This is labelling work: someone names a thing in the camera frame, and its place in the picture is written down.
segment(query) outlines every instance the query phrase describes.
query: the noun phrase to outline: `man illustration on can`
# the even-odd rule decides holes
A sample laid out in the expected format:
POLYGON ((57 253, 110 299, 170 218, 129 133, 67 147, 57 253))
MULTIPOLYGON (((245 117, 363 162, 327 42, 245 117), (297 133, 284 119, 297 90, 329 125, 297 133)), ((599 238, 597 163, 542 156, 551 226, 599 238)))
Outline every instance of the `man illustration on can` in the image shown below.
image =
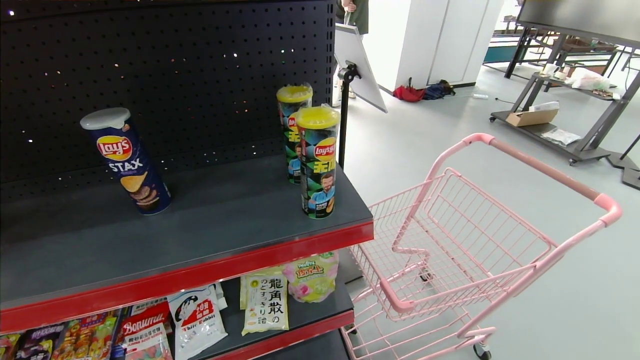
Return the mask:
POLYGON ((333 202, 333 195, 335 194, 335 188, 333 187, 333 173, 328 172, 325 175, 322 175, 320 182, 322 185, 322 191, 314 193, 311 195, 311 199, 309 199, 309 209, 311 210, 315 210, 316 206, 321 204, 328 202, 330 205, 333 202))
POLYGON ((302 159, 302 145, 296 143, 296 159, 289 162, 289 173, 293 176, 300 176, 300 160, 302 159))

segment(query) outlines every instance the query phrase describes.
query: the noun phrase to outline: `black pegboard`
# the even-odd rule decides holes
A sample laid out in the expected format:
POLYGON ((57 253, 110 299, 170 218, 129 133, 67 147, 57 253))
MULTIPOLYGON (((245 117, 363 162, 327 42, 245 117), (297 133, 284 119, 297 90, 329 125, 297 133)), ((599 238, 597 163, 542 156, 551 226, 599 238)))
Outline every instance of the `black pegboard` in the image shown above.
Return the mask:
POLYGON ((330 100, 334 3, 3 1, 2 200, 109 181, 79 126, 102 108, 130 109, 160 171, 280 153, 276 90, 330 100))

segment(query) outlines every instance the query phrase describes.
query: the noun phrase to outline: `gray floor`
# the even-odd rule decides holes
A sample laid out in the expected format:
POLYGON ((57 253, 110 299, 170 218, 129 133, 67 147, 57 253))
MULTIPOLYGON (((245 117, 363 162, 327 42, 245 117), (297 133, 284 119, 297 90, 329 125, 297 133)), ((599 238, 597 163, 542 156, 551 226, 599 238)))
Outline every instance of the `gray floor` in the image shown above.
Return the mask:
MULTIPOLYGON (((624 88, 625 76, 626 73, 616 71, 612 80, 624 88)), ((494 359, 638 359, 640 192, 622 185, 621 172, 605 160, 569 167, 566 158, 548 148, 507 126, 489 123, 492 111, 510 107, 493 98, 514 101, 524 85, 522 79, 504 79, 502 73, 485 68, 477 86, 461 89, 456 97, 411 104, 385 94, 388 114, 360 99, 353 101, 349 107, 346 174, 364 200, 372 204, 423 181, 443 150, 470 133, 483 132, 607 193, 620 203, 625 212, 623 218, 572 249, 553 269, 482 325, 498 328, 491 341, 494 359), (474 92, 489 95, 491 100, 469 97, 474 92)), ((551 89, 538 99, 560 100, 561 110, 554 123, 579 135, 592 126, 607 106, 570 89, 551 89)), ((640 132, 639 110, 640 95, 629 104, 603 147, 621 152, 631 143, 640 132)), ((640 146, 632 151, 631 157, 640 162, 640 146)), ((466 148, 446 165, 460 171, 559 243, 602 214, 576 193, 483 145, 466 148)), ((362 282, 350 284, 354 293, 362 285, 362 282)), ((395 327, 385 325, 386 329, 395 327)), ((429 327, 422 326, 407 335, 427 331, 429 327)), ((442 357, 475 358, 469 348, 442 357)))

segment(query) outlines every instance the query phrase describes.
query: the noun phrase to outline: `green chip can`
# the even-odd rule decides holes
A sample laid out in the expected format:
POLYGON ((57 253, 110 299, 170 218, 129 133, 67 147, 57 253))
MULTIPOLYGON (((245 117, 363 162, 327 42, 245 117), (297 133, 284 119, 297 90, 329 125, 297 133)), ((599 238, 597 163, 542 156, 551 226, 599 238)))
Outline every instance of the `green chip can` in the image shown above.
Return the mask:
POLYGON ((287 158, 287 177, 292 184, 300 184, 300 134, 296 126, 296 112, 311 106, 313 89, 308 85, 285 86, 278 90, 280 125, 284 134, 284 151, 287 158))
POLYGON ((335 209, 335 150, 340 113, 329 106, 300 109, 296 124, 302 145, 302 209, 322 219, 335 209))

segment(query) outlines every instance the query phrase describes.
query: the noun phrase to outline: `shopping cart handle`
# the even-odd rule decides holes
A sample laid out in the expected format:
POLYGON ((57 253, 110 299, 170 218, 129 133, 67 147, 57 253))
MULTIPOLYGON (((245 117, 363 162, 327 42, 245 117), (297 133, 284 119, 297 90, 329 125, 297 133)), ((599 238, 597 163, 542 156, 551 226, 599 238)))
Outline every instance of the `shopping cart handle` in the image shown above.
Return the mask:
POLYGON ((556 181, 559 181, 572 190, 575 190, 577 193, 585 196, 589 200, 593 201, 597 206, 600 206, 607 211, 606 215, 600 217, 600 220, 604 222, 606 226, 613 224, 622 216, 622 209, 620 209, 618 203, 608 195, 599 193, 596 190, 586 186, 585 184, 574 180, 564 173, 550 167, 542 161, 533 158, 532 156, 526 155, 520 152, 518 149, 507 145, 506 143, 496 140, 496 138, 492 135, 484 133, 471 134, 462 139, 462 142, 467 145, 470 145, 474 142, 483 142, 522 161, 530 167, 535 168, 536 170, 551 177, 552 179, 555 179, 556 181))
POLYGON ((399 314, 410 313, 415 309, 415 305, 413 305, 413 301, 401 301, 396 293, 393 291, 391 284, 386 279, 380 279, 380 289, 385 293, 387 300, 391 307, 396 310, 399 314))

